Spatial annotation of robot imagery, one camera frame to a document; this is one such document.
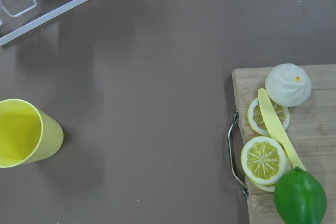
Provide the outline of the green lime toy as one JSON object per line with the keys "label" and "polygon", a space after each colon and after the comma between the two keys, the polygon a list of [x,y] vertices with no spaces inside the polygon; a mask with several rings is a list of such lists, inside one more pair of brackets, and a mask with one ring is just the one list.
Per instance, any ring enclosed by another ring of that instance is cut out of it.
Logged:
{"label": "green lime toy", "polygon": [[274,202],[284,223],[321,223],[327,209],[322,185],[299,167],[286,172],[278,180]]}

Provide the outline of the lower lemon slice toy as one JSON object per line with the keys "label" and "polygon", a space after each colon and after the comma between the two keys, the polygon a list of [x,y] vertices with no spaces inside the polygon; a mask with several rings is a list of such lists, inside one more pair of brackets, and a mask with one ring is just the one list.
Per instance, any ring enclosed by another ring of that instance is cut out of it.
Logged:
{"label": "lower lemon slice toy", "polygon": [[265,136],[249,140],[241,151],[240,161],[246,176],[263,186],[276,184],[289,168],[283,148]]}

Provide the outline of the lemon slice toy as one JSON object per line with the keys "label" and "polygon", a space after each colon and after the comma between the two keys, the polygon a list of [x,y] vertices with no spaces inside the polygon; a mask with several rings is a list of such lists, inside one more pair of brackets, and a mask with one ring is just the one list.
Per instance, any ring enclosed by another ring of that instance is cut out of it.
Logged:
{"label": "lemon slice toy", "polygon": [[[286,165],[286,169],[285,171],[289,171],[290,169],[292,169],[292,166],[290,164],[290,162],[287,163]],[[262,185],[260,183],[257,183],[253,180],[250,180],[252,184],[254,184],[257,188],[263,190],[263,191],[266,191],[266,192],[269,192],[269,193],[273,193],[275,191],[275,187],[277,184],[273,184],[273,185]]]}
{"label": "lemon slice toy", "polygon": [[[279,120],[281,121],[284,129],[286,130],[290,123],[290,112],[285,106],[278,105],[271,100],[272,106],[277,113]],[[261,115],[258,98],[253,99],[247,110],[247,120],[250,127],[259,135],[269,137],[269,133],[264,124],[263,117]]]}
{"label": "lemon slice toy", "polygon": [[240,161],[246,176],[263,186],[276,184],[289,168],[283,148],[265,136],[249,140],[241,151]]}

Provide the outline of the white steamed bun toy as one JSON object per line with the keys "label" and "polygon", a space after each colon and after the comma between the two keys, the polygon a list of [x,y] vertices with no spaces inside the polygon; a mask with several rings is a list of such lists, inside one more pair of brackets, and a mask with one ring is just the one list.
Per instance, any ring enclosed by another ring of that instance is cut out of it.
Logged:
{"label": "white steamed bun toy", "polygon": [[266,77],[265,88],[277,104],[294,107],[308,99],[312,84],[303,68],[284,63],[271,69]]}

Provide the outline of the yellow plastic cup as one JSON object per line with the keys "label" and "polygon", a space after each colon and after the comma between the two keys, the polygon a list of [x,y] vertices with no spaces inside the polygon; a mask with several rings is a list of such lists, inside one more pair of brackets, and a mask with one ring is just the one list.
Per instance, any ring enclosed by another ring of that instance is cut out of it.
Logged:
{"label": "yellow plastic cup", "polygon": [[49,158],[59,151],[63,139],[59,123],[31,103],[1,101],[1,168]]}

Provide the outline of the upper lemon slice toy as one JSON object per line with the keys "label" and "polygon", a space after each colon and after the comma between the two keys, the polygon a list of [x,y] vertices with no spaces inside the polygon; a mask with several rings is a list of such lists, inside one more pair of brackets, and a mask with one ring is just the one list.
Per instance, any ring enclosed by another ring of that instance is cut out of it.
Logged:
{"label": "upper lemon slice toy", "polygon": [[[279,120],[281,121],[284,129],[286,130],[290,123],[290,112],[285,106],[278,105],[271,100],[272,106],[277,113]],[[247,110],[247,120],[250,127],[259,135],[269,137],[269,133],[264,124],[263,117],[261,115],[258,98],[253,99]]]}

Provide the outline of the bottom lemon slice toy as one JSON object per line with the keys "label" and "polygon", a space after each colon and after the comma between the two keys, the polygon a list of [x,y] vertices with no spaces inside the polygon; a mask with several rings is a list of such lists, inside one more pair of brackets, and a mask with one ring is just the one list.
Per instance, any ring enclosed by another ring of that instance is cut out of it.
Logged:
{"label": "bottom lemon slice toy", "polygon": [[[287,163],[286,165],[286,169],[285,171],[289,171],[290,169],[292,169],[292,166],[290,164],[290,162]],[[250,180],[252,184],[254,184],[257,188],[263,190],[263,191],[266,191],[266,192],[269,192],[269,193],[273,193],[275,191],[275,187],[277,184],[273,184],[273,185],[262,185],[260,183],[257,183],[253,180]]]}

